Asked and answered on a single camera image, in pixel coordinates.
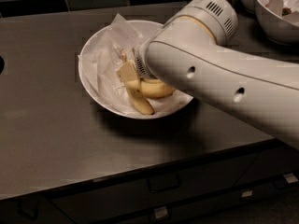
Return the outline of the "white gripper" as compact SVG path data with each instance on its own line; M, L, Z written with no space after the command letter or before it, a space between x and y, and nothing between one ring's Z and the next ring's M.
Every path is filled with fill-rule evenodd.
M145 61L147 45L147 42L138 45L135 49L135 61L128 60L117 70L120 82L139 80L139 76L154 79L154 75L148 69Z

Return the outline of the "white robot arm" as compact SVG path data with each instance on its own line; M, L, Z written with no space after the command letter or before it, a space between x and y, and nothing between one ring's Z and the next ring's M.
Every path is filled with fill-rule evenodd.
M299 64L227 49L237 26L226 0L192 0L117 74L158 78L299 148Z

